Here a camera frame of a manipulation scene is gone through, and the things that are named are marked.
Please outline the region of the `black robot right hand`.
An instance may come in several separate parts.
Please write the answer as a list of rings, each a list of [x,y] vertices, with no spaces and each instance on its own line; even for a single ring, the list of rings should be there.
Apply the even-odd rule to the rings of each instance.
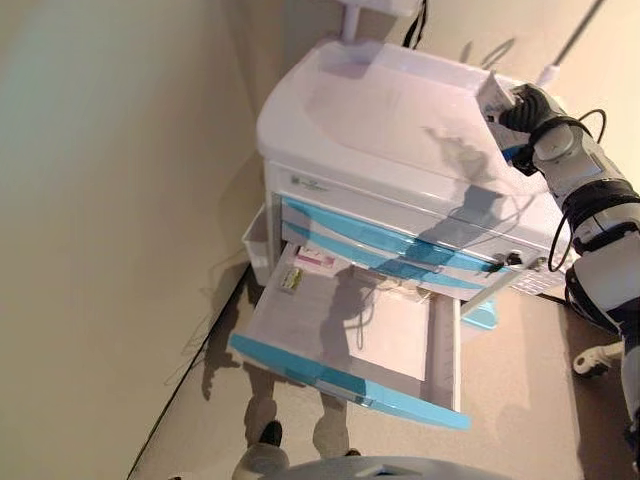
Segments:
[[[522,84],[508,93],[513,104],[498,113],[489,114],[487,119],[510,131],[528,134],[528,141],[532,145],[568,119],[557,102],[536,85]]]

